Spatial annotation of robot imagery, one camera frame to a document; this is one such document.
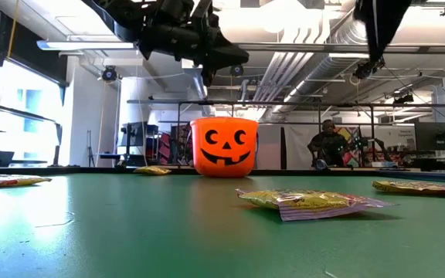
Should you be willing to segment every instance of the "yellow candy bag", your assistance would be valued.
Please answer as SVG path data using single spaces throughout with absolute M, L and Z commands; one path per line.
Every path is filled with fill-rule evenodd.
M 316 190 L 236 191 L 238 197 L 254 205 L 278 209 L 283 221 L 321 219 L 393 205 L 362 196 Z
M 445 185 L 438 185 L 426 181 L 374 181 L 372 186 L 384 192 L 416 195 L 445 194 Z
M 35 175 L 0 175 L 0 187 L 34 185 L 42 181 L 51 181 Z
M 155 166 L 146 166 L 146 167 L 136 168 L 133 172 L 144 175 L 166 175 L 169 174 L 171 170 Z

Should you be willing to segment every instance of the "ceiling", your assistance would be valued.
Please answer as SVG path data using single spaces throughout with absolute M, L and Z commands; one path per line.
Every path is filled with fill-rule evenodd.
M 232 42 L 281 42 L 286 32 L 297 29 L 296 24 L 285 25 L 286 32 L 276 32 L 276 30 L 268 32 L 271 23 L 299 22 L 298 27 L 307 26 L 304 28 L 309 29 L 310 32 L 313 25 L 320 25 L 321 28 L 324 28 L 324 23 L 320 23 L 320 20 L 308 20 L 309 22 L 305 24 L 304 21 L 307 21 L 305 19 L 310 16 L 302 15 L 301 8 L 303 7 L 289 4 L 285 5 L 284 9 L 278 9 L 276 8 L 277 4 L 272 4 L 274 6 L 264 10 L 264 7 L 269 7 L 270 4 L 263 7 L 256 5 L 256 3 L 265 4 L 268 2 L 271 2 L 270 4 L 278 2 L 297 4 L 296 0 L 214 1 L 214 6 L 220 9 L 220 12 L 217 13 L 220 17 L 219 24 L 223 35 Z M 341 6 L 329 7 L 332 11 L 330 12 L 330 26 L 334 26 L 342 16 L 345 16 L 355 1 L 342 0 L 339 2 L 342 3 Z M 0 9 L 12 16 L 15 10 L 15 0 L 0 0 Z M 445 16 L 440 16 L 441 11 L 441 8 L 410 8 L 392 44 L 445 44 Z M 70 35 L 102 36 L 102 38 L 97 37 L 96 40 L 107 41 L 115 39 L 100 18 L 80 0 L 21 0 L 18 21 L 44 39 L 63 41 Z M 243 77 L 231 78 L 229 69 L 221 69 L 214 79 L 213 86 L 209 88 L 209 98 L 238 99 L 240 93 L 237 92 L 235 86 L 241 85 L 244 79 L 262 80 L 274 55 L 275 53 L 272 52 L 250 53 L 250 61 L 244 65 Z M 83 65 L 97 73 L 101 70 L 102 64 L 90 63 L 91 60 L 95 61 L 94 59 L 103 59 L 102 62 L 105 59 L 120 61 L 121 64 L 116 66 L 124 76 L 166 76 L 156 79 L 156 82 L 167 93 L 182 93 L 188 87 L 193 86 L 191 77 L 182 74 L 181 63 L 174 61 L 171 56 L 153 53 L 148 61 L 142 61 L 142 69 L 139 70 L 140 66 L 136 62 L 132 62 L 142 59 L 136 51 L 88 51 L 82 58 Z M 445 55 L 386 55 L 386 64 L 396 75 L 400 76 L 417 75 L 420 70 L 423 75 L 445 76 Z M 338 77 L 344 78 L 346 80 L 344 83 L 324 84 L 327 93 L 322 99 L 323 102 L 379 101 L 385 93 L 392 93 L 402 86 L 398 80 L 393 79 L 388 70 L 381 70 L 375 75 L 375 78 L 384 76 L 389 80 L 364 80 L 357 87 L 349 82 L 352 71 L 353 68 L 344 68 L 344 75 Z M 292 88 L 297 85 L 298 76 L 299 74 L 286 84 L 289 88 L 281 90 L 275 100 L 282 100 L 289 94 Z M 403 78 L 403 82 L 423 82 L 423 85 L 428 86 L 432 83 L 440 83 L 440 79 L 410 77 Z

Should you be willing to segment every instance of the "black triangle eye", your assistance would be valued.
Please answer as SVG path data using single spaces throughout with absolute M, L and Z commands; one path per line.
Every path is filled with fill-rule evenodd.
M 246 135 L 245 131 L 239 130 L 235 133 L 235 142 L 237 144 L 245 144 L 245 142 L 241 141 L 242 135 Z
M 206 141 L 207 141 L 207 143 L 209 143 L 209 144 L 217 144 L 217 141 L 214 141 L 211 138 L 211 136 L 214 135 L 214 134 L 217 134 L 217 131 L 210 130 L 210 131 L 206 132 Z

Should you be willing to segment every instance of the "window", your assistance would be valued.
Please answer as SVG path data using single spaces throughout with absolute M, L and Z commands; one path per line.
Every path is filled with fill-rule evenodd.
M 0 68 L 0 131 L 4 131 L 0 133 L 0 151 L 14 151 L 14 160 L 52 163 L 58 144 L 56 123 L 63 109 L 61 91 L 54 82 L 5 61 Z M 37 120 L 22 112 L 50 120 Z

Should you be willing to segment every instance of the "ductwork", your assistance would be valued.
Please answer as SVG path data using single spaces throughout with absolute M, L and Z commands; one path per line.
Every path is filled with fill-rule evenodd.
M 366 44 L 364 26 L 352 17 L 347 19 L 338 31 L 331 36 L 331 44 Z M 355 65 L 359 58 L 331 58 L 328 53 L 315 53 L 305 64 L 301 77 L 288 96 L 287 102 L 304 102 L 307 95 L 316 94 L 327 83 L 307 82 L 305 80 L 330 80 L 337 78 L 349 67 Z M 284 113 L 294 110 L 296 106 L 282 106 L 271 111 L 270 119 L 284 118 Z
M 204 86 L 202 81 L 202 66 L 193 65 L 193 61 L 182 59 L 182 69 L 183 73 L 189 75 L 193 79 L 193 83 L 195 84 L 196 91 L 196 100 L 206 100 L 207 99 L 207 87 Z M 202 115 L 204 117 L 211 117 L 216 114 L 216 110 L 214 107 L 210 105 L 201 105 L 202 107 Z

